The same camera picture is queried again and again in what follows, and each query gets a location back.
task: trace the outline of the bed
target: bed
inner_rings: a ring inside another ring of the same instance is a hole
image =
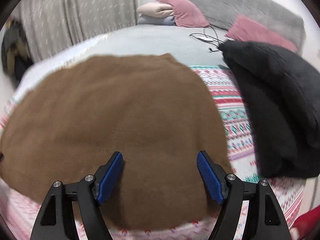
[[[202,28],[176,26],[137,25],[99,35],[75,45],[51,59],[39,62],[23,77],[17,91],[6,106],[6,115],[1,119],[4,128],[10,113],[21,102],[25,94],[34,89],[44,77],[92,55],[133,55],[171,53],[178,61],[189,66],[207,85],[223,120],[228,141],[228,159],[234,173],[244,181],[258,182],[254,144],[249,118],[231,70],[223,62],[221,52],[210,52],[209,45],[193,39],[191,33],[202,33]],[[207,34],[213,36],[212,30]],[[225,31],[217,30],[223,40]],[[293,223],[301,204],[305,180],[291,178],[268,179],[283,209],[288,226]],[[38,203],[10,189],[0,179],[0,214],[17,239],[29,239],[40,208]],[[244,202],[235,235],[241,239],[244,230],[248,203]],[[111,230],[113,239],[207,239],[216,222],[216,217],[192,221],[185,225],[162,231]],[[80,239],[86,239],[83,225],[76,223]]]

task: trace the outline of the black bag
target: black bag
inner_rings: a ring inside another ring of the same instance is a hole
[[[28,43],[22,24],[9,20],[1,46],[1,60],[4,73],[10,76],[17,86],[25,71],[33,65],[28,53]]]

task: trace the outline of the gray blanket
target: gray blanket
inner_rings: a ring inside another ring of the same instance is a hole
[[[34,62],[88,38],[135,25],[134,0],[21,0],[13,12]]]
[[[238,14],[255,20],[291,41],[300,50],[303,19],[271,0],[190,0],[202,10],[208,21],[228,30]]]

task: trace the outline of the patterned bedsheet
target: patterned bedsheet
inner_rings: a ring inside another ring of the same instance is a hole
[[[47,73],[61,68],[55,67]],[[241,99],[236,81],[229,68],[225,66],[190,66],[197,73],[208,90],[212,94],[221,118],[224,123],[225,132],[228,139],[228,158],[234,173],[244,181],[258,182],[261,178],[257,174],[257,167],[252,142],[249,119]],[[25,90],[32,89],[41,82],[44,76]],[[0,129],[3,129],[10,113],[22,100],[26,91],[18,91],[7,104],[7,114],[0,121]],[[287,223],[290,225],[296,218],[305,186],[303,179],[278,178],[268,179],[276,197],[284,212]],[[18,240],[30,239],[33,223],[40,208],[40,205],[29,198],[10,189],[6,183],[0,179],[0,213],[4,217],[8,227]],[[240,216],[238,228],[234,239],[241,239],[244,230],[248,202],[244,202]],[[210,232],[215,225],[217,218],[207,218],[202,221],[192,221],[180,227],[169,228],[162,231],[128,231],[111,230],[113,239],[141,239],[141,240],[162,240],[162,239],[208,239]],[[87,239],[83,225],[76,223],[79,238]]]

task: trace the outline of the red cloth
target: red cloth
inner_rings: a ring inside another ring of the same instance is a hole
[[[210,23],[200,9],[189,0],[156,0],[173,6],[174,20],[179,27],[208,27]]]
[[[300,239],[304,238],[316,226],[320,219],[320,206],[301,215],[293,223],[292,228],[297,228]]]
[[[239,14],[226,34],[227,37],[237,41],[259,41],[284,47],[295,52],[297,47],[278,33],[268,29],[264,25]]]

